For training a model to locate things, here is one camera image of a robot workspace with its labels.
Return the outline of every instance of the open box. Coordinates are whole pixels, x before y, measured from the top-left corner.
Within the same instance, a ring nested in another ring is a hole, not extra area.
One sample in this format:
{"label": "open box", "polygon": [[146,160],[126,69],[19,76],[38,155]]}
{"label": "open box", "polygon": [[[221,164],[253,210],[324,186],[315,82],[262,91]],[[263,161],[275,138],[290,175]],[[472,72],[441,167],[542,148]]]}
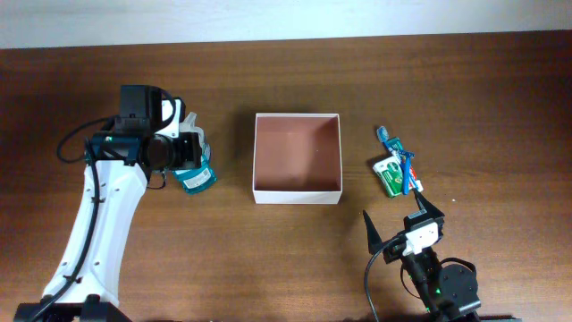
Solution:
{"label": "open box", "polygon": [[336,204],[341,187],[338,114],[257,114],[256,203]]}

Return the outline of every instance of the blue toothbrush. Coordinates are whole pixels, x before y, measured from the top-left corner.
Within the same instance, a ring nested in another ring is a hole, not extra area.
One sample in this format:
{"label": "blue toothbrush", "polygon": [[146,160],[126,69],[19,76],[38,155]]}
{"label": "blue toothbrush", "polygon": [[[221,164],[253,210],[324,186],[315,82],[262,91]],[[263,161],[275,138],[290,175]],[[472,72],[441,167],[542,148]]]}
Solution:
{"label": "blue toothbrush", "polygon": [[411,178],[409,176],[409,168],[411,167],[411,157],[413,157],[414,154],[409,152],[409,153],[411,153],[411,155],[409,157],[409,165],[407,165],[407,161],[408,161],[407,156],[405,158],[406,164],[404,165],[402,162],[403,158],[401,157],[399,151],[392,148],[389,144],[387,144],[387,141],[390,139],[390,134],[387,132],[387,129],[385,129],[385,126],[380,126],[379,129],[377,129],[376,133],[377,133],[377,139],[385,146],[385,148],[387,148],[387,150],[394,157],[396,157],[399,161],[401,161],[400,166],[401,166],[401,170],[403,171],[403,179],[404,179],[403,180],[403,194],[408,194],[408,192],[409,192],[409,185],[407,184],[407,182],[409,182],[409,181],[411,181],[411,183],[413,183],[413,186],[415,187],[415,189],[419,189],[419,187],[417,187],[417,182],[415,182],[415,180],[413,180],[413,178]]}

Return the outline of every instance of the brown wooden surface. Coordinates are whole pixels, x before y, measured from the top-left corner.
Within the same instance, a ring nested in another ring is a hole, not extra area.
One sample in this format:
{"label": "brown wooden surface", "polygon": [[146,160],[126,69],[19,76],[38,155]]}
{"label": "brown wooden surface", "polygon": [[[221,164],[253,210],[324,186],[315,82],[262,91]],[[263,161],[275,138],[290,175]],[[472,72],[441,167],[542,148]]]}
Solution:
{"label": "brown wooden surface", "polygon": [[[541,32],[0,52],[0,319],[38,301],[63,255],[84,165],[57,141],[115,114],[119,86],[184,98],[219,181],[197,196],[148,191],[122,263],[136,321],[359,319],[369,314],[365,208],[383,238],[416,210],[388,199],[366,160],[386,125],[447,215],[440,258],[478,267],[482,315],[572,320],[572,34]],[[337,206],[255,205],[255,112],[339,113]],[[66,149],[80,153],[79,138]],[[421,313],[400,265],[371,274],[382,317]]]}

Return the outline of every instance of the white box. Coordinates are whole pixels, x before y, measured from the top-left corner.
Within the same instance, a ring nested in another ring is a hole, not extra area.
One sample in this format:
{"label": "white box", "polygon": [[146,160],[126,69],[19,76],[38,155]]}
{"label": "white box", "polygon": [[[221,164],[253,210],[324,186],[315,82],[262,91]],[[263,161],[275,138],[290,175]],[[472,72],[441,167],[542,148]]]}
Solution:
{"label": "white box", "polygon": [[257,113],[252,191],[257,204],[337,204],[338,114]]}

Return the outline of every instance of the toothbrush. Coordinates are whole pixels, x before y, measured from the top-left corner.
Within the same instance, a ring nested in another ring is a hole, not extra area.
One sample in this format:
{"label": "toothbrush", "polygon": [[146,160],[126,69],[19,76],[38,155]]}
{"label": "toothbrush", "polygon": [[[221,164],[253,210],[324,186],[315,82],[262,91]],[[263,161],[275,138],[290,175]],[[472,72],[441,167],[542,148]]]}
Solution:
{"label": "toothbrush", "polygon": [[[403,158],[401,158],[399,151],[397,151],[396,149],[392,148],[389,144],[387,144],[387,140],[390,139],[390,134],[387,132],[387,129],[385,129],[385,126],[380,126],[379,129],[377,129],[376,131],[377,133],[377,139],[383,143],[383,145],[385,146],[385,148],[387,148],[387,150],[394,156],[396,157],[399,161],[402,161]],[[404,165],[403,162],[400,162],[400,167],[401,170],[403,171],[403,177],[405,178],[406,174],[405,174],[405,169],[404,169]],[[407,177],[409,178],[409,180],[411,181],[411,183],[413,184],[413,186],[415,187],[415,189],[419,189],[417,187],[417,182],[415,182],[415,180],[413,180],[412,177],[409,176],[409,173],[407,175]]]}

